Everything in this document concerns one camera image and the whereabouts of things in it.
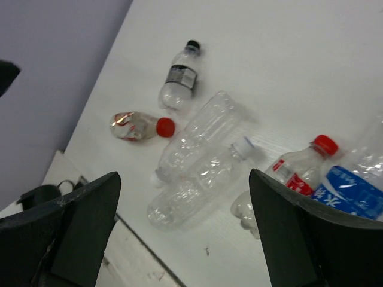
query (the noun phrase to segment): red bottle cap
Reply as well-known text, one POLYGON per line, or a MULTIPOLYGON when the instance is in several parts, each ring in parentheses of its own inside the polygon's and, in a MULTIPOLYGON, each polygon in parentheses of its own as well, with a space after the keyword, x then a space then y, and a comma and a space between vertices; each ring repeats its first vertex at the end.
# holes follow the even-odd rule
POLYGON ((171 118, 160 118, 157 122, 157 133, 159 136, 169 138, 174 135, 175 124, 171 118))
POLYGON ((314 139, 313 143, 316 146, 320 147, 320 149, 329 156, 334 155, 338 151, 338 145, 336 144, 336 142, 325 135, 317 136, 314 139))

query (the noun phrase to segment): black object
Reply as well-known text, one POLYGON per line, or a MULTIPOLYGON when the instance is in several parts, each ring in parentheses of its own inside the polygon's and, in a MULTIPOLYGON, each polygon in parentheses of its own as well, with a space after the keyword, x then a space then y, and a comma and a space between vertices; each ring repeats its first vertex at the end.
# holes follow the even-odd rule
POLYGON ((11 62, 0 60, 0 97, 8 90, 20 69, 11 62))
POLYGON ((187 42, 186 46, 192 46, 192 47, 195 47, 197 48, 198 50, 201 49, 201 46, 200 44, 197 42, 197 41, 194 41, 194 40, 190 40, 187 42))
POLYGON ((61 196, 59 187, 47 184, 36 187, 31 191, 24 193, 22 196, 20 196, 20 199, 17 203, 21 203, 23 205, 23 210, 28 210, 59 196, 61 196))
POLYGON ((113 172, 0 219, 0 286, 94 286, 120 189, 113 172))
POLYGON ((250 173, 250 194, 273 287, 383 286, 383 222, 319 203, 250 173))

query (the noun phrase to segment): clear plastic bottle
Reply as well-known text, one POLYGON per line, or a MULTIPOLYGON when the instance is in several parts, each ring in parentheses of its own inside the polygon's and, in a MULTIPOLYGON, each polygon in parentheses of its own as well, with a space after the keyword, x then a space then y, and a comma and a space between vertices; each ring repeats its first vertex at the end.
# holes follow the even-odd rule
MULTIPOLYGON (((328 136, 319 135, 307 149, 282 155, 265 171, 265 174, 298 193, 310 196, 320 183, 323 162, 337 150, 336 142, 328 136)), ((258 238, 250 192, 242 193, 230 210, 235 217, 241 219, 241 225, 245 229, 250 229, 254 237, 258 238)))
POLYGON ((333 166, 312 195, 325 205, 383 221, 383 115, 333 166))
POLYGON ((156 118, 143 112, 121 112, 110 121, 111 133, 126 141, 143 141, 154 136, 173 136, 175 124, 170 118, 156 118))
POLYGON ((200 69, 200 44, 190 40, 178 53, 159 94, 159 106, 170 114, 183 115, 190 109, 193 88, 200 69))
POLYGON ((147 214, 151 224, 163 231, 181 226, 238 178, 237 165, 253 149, 246 137, 229 149, 212 149, 149 204, 147 214))
POLYGON ((209 145, 221 141, 241 120, 236 103, 226 92, 219 91, 163 150, 151 183, 160 188, 172 182, 200 159, 209 145))

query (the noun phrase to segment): transparent bottle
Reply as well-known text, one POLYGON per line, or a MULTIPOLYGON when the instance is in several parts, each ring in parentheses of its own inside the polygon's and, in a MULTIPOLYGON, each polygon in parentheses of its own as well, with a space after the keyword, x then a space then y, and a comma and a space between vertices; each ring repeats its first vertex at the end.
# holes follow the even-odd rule
POLYGON ((200 70, 200 44, 190 40, 179 52, 159 94, 159 106, 170 114, 186 114, 200 70))
POLYGON ((253 149, 244 137, 229 149, 210 150, 149 204, 150 223, 163 231, 180 227, 238 178, 237 165, 246 160, 253 149))
POLYGON ((156 118, 143 112, 121 112, 110 121, 111 133, 126 141, 143 141, 154 136, 173 136, 175 124, 170 118, 156 118))
MULTIPOLYGON (((298 193, 310 196, 320 183, 323 162, 337 150, 336 142, 328 136, 319 135, 307 149, 282 155, 265 171, 265 174, 298 193)), ((258 238, 250 192, 242 193, 230 210, 235 217, 241 219, 241 225, 258 238)))
POLYGON ((364 218, 383 221, 383 115, 322 178, 314 200, 364 218))
POLYGON ((219 91, 177 133, 163 150, 151 183, 160 188, 176 179, 200 159, 210 145, 218 143, 238 127, 242 115, 236 103, 224 91, 219 91))

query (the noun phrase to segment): white bottle cap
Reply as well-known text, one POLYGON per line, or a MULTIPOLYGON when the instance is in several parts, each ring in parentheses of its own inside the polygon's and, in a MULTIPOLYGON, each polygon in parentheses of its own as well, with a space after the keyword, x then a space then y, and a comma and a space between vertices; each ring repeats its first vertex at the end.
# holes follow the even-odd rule
POLYGON ((235 141, 233 143, 233 147, 244 160, 248 158, 248 156, 252 153, 252 151, 255 148, 246 136, 235 141))
POLYGON ((151 174, 150 183, 153 184, 156 188, 161 188, 165 184, 165 182, 158 178, 156 172, 151 174))

